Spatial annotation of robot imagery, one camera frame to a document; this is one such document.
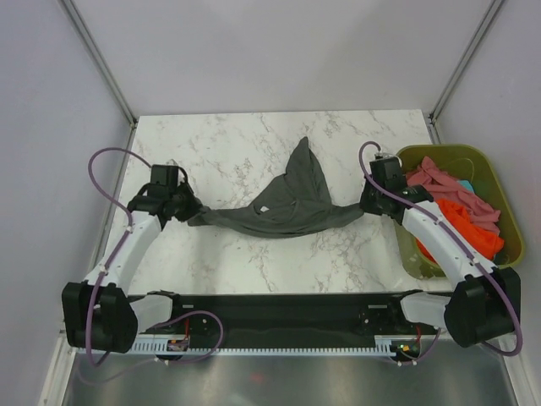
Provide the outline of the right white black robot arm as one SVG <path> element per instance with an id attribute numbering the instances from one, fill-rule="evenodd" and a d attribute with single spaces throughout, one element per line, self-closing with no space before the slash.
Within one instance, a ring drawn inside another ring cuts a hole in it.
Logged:
<path id="1" fill-rule="evenodd" d="M 378 153 L 361 166 L 365 185 L 361 209 L 388 216 L 412 234 L 433 256 L 453 288 L 451 296 L 417 293 L 387 311 L 389 327 L 408 332 L 417 322 L 445 328 L 463 348 L 514 333 L 522 350 L 521 279 L 510 267 L 501 269 L 478 253 L 445 218 L 422 186 L 410 187 L 397 156 Z"/>

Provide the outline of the dark grey t shirt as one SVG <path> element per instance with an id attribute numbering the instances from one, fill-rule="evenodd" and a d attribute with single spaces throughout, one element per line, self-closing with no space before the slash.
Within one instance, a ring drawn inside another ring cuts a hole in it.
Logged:
<path id="1" fill-rule="evenodd" d="M 285 172 L 275 178 L 245 207 L 214 210 L 205 206 L 188 220 L 190 227 L 216 226 L 263 239 L 289 239 L 358 220 L 358 204 L 337 206 L 322 167 L 304 137 L 291 153 Z"/>

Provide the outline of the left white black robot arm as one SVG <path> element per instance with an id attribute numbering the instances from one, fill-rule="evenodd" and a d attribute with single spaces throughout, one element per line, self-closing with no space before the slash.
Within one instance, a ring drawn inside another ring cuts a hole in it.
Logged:
<path id="1" fill-rule="evenodd" d="M 171 220 L 186 222 L 201 211 L 186 171 L 154 165 L 150 181 L 128 203 L 128 226 L 112 249 L 81 283 L 62 291 L 70 346 L 88 353 L 127 353 L 138 334 L 159 325 L 178 332 L 185 312 L 166 294 L 131 298 L 128 289 L 146 251 Z"/>

